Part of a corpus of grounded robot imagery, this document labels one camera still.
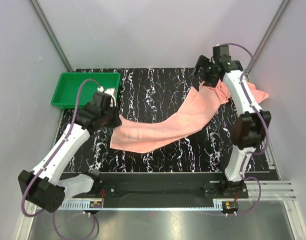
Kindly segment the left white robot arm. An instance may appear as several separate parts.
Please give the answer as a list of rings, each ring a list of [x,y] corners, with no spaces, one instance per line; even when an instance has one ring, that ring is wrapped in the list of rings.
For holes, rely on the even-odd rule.
[[[60,177],[69,161],[93,133],[102,127],[115,128],[119,125],[121,120],[116,90],[109,88],[95,92],[91,102],[77,110],[73,122],[67,125],[47,156],[33,170],[23,170],[19,174],[22,201],[53,213],[64,200],[74,196],[86,194],[90,198],[97,197],[101,193],[98,174],[84,172],[64,180]]]

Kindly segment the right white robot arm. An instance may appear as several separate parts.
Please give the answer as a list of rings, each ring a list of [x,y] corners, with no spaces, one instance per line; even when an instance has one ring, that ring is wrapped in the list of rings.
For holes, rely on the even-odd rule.
[[[232,59],[230,43],[213,47],[213,56],[199,56],[193,74],[200,76],[206,86],[223,83],[235,104],[238,118],[233,125],[233,151],[217,192],[225,198],[241,195],[246,190],[245,170],[252,155],[262,155],[269,145],[268,127],[271,113],[260,107],[247,81],[247,69]]]

